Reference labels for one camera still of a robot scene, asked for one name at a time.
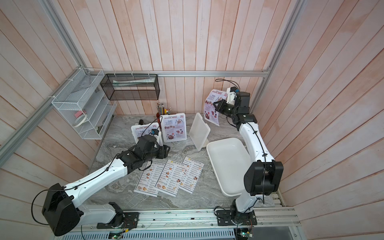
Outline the dim sum inn menu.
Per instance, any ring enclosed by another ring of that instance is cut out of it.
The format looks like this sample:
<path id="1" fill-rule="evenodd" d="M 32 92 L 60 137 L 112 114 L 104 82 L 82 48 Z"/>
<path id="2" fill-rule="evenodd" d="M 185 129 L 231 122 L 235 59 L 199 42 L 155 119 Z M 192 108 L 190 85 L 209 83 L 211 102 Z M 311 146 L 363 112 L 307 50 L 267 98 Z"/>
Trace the dim sum inn menu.
<path id="1" fill-rule="evenodd" d="M 158 196 L 158 189 L 155 188 L 157 181 L 164 169 L 165 163 L 160 162 L 147 162 L 145 164 L 145 170 L 137 183 L 134 192 L 138 194 L 144 194 L 152 197 Z"/>
<path id="2" fill-rule="evenodd" d="M 185 157 L 182 163 L 187 165 L 187 167 L 180 182 L 180 188 L 192 194 L 205 164 L 190 157 Z"/>
<path id="3" fill-rule="evenodd" d="M 181 182 L 187 175 L 187 165 L 168 159 L 157 182 L 155 189 L 161 193 L 175 197 Z"/>

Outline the special menu sheet top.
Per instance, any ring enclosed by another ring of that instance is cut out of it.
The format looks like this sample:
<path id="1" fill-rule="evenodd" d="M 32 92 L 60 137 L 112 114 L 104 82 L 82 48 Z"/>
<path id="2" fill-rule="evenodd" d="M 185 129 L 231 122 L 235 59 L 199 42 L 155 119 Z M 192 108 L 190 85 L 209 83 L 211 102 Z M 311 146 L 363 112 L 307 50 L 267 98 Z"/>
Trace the special menu sheet top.
<path id="1" fill-rule="evenodd" d="M 158 130 L 158 128 L 159 128 L 159 124 L 153 123 L 153 124 L 147 124 L 147 125 L 131 126 L 131 131 L 132 131 L 134 140 L 137 143 L 139 141 L 139 138 L 144 135 L 154 135 L 153 131 Z"/>

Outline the Dim Sum Inn menu front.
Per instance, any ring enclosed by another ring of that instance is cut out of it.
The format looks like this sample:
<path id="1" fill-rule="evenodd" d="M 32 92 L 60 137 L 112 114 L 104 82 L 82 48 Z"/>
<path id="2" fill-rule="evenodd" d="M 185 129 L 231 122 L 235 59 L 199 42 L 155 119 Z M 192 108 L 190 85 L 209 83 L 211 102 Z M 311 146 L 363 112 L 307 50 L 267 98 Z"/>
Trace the Dim Sum Inn menu front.
<path id="1" fill-rule="evenodd" d="M 192 194 L 205 164 L 190 157 L 185 157 L 182 163 L 187 165 L 187 167 L 180 182 L 180 188 Z"/>

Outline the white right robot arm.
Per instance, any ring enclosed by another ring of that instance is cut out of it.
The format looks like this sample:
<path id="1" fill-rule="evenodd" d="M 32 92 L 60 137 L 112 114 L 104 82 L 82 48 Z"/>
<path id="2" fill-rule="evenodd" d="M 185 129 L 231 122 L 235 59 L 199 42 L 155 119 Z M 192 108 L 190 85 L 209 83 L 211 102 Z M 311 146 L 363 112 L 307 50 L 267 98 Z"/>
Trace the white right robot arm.
<path id="1" fill-rule="evenodd" d="M 233 203 L 232 209 L 237 214 L 251 212 L 258 198 L 264 199 L 278 190 L 283 175 L 282 162 L 277 162 L 269 153 L 256 117 L 250 113 L 250 93 L 236 87 L 227 89 L 227 99 L 214 102 L 215 110 L 231 118 L 243 137 L 251 158 L 251 164 L 244 174 L 245 192 Z"/>

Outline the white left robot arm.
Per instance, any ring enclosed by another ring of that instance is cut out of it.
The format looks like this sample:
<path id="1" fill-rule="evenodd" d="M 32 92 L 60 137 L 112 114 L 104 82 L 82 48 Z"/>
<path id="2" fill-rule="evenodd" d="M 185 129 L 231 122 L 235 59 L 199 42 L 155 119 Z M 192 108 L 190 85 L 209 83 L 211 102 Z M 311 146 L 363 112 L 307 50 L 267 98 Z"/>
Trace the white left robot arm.
<path id="1" fill-rule="evenodd" d="M 117 154 L 99 170 L 61 186 L 55 184 L 47 190 L 42 215 L 56 237 L 71 232 L 82 225 L 101 224 L 119 228 L 125 223 L 125 213 L 115 202 L 105 205 L 85 205 L 93 194 L 137 169 L 145 170 L 153 159 L 167 158 L 170 147 L 160 145 L 156 137 L 144 135 L 128 150 Z"/>

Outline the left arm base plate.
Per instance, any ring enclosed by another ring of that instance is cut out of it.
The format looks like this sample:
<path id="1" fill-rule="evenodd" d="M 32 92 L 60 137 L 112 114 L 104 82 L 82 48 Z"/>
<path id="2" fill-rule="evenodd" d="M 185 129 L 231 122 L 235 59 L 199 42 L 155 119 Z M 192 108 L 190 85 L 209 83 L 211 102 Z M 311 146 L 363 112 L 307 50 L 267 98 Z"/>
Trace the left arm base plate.
<path id="1" fill-rule="evenodd" d="M 137 227 L 139 212 L 117 213 L 109 223 L 98 223 L 97 229 L 134 229 Z"/>

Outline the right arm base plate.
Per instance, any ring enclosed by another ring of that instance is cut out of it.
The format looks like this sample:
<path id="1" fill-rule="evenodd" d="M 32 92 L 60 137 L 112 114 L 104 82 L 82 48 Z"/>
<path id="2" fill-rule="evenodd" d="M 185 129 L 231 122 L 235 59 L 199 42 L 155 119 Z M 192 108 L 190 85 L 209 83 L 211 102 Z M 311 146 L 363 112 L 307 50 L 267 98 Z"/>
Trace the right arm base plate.
<path id="1" fill-rule="evenodd" d="M 215 210 L 219 226 L 256 226 L 258 224 L 254 212 L 235 213 L 230 210 Z"/>

